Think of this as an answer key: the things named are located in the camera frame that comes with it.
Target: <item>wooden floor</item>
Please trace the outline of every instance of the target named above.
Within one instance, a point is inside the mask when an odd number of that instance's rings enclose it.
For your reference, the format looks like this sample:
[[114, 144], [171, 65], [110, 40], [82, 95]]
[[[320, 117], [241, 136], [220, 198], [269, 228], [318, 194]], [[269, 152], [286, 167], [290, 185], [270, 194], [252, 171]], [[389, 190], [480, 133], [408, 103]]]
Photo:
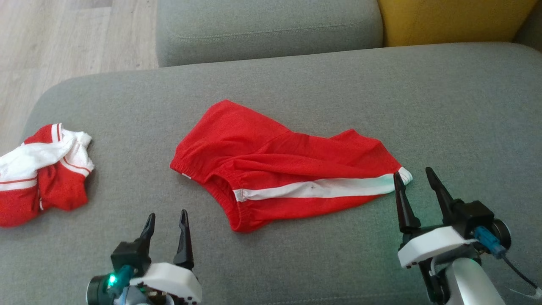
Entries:
[[48, 88], [87, 74], [154, 69], [157, 0], [0, 0], [0, 156]]

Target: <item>red shorts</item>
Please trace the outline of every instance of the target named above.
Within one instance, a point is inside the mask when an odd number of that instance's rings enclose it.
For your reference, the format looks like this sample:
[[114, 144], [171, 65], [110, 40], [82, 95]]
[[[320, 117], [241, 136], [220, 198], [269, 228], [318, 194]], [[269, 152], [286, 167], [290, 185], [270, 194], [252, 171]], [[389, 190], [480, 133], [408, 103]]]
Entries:
[[377, 139], [299, 134], [228, 100], [182, 140], [171, 168], [213, 195], [236, 232], [362, 205], [393, 192], [396, 171], [412, 180]]

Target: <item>teal light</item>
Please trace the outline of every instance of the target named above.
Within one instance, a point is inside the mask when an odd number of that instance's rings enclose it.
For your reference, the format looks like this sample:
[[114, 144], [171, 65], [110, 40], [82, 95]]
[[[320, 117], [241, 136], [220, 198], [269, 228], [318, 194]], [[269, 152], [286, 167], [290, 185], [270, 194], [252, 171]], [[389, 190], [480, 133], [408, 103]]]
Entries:
[[117, 281], [117, 277], [114, 274], [109, 276], [109, 284], [114, 284]]

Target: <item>gray sofa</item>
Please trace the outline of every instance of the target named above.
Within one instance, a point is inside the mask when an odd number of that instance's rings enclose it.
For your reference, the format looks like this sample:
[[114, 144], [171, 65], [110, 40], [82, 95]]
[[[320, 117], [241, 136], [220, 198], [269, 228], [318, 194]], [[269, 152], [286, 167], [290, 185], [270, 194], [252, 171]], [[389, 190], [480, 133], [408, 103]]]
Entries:
[[[178, 64], [176, 57], [161, 61]], [[176, 145], [222, 99], [297, 132], [328, 137], [355, 128], [380, 139], [412, 172], [407, 192], [424, 225], [441, 219], [424, 175], [432, 166], [452, 196], [481, 200], [505, 221], [513, 233], [509, 258], [540, 281], [541, 83], [542, 54], [513, 43], [351, 50], [65, 81], [40, 98], [24, 136], [56, 122], [92, 135], [90, 201], [1, 231], [1, 303], [85, 304], [90, 278], [111, 270], [110, 253], [137, 237], [151, 212], [150, 255], [172, 261], [183, 208], [204, 304], [427, 303], [419, 271], [401, 269], [397, 259], [392, 195], [232, 232], [211, 195], [169, 168]], [[483, 266], [507, 303], [535, 304], [508, 290], [529, 287], [502, 261], [486, 256]]]

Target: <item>gray upholstered surface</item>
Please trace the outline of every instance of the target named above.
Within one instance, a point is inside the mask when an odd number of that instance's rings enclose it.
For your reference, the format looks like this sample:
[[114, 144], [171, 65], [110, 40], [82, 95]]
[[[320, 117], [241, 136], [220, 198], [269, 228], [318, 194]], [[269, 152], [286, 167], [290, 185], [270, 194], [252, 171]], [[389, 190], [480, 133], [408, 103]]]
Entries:
[[[109, 254], [157, 214], [151, 256], [171, 261], [178, 215], [190, 213], [205, 304], [424, 304], [417, 270], [402, 270], [392, 195], [312, 219], [231, 231], [213, 198], [169, 169], [177, 143], [228, 98], [294, 131], [348, 128], [379, 138], [414, 175], [410, 201], [440, 220], [424, 167], [453, 196], [481, 200], [513, 232], [511, 260], [542, 281], [542, 55], [509, 43], [359, 50], [94, 75], [43, 95], [26, 135], [47, 123], [94, 136], [91, 202], [0, 231], [2, 304], [84, 304]], [[529, 291], [503, 262], [484, 266], [509, 304]]]
[[542, 52], [542, 1], [534, 6], [515, 40]]
[[160, 0], [160, 67], [382, 46], [376, 0]]

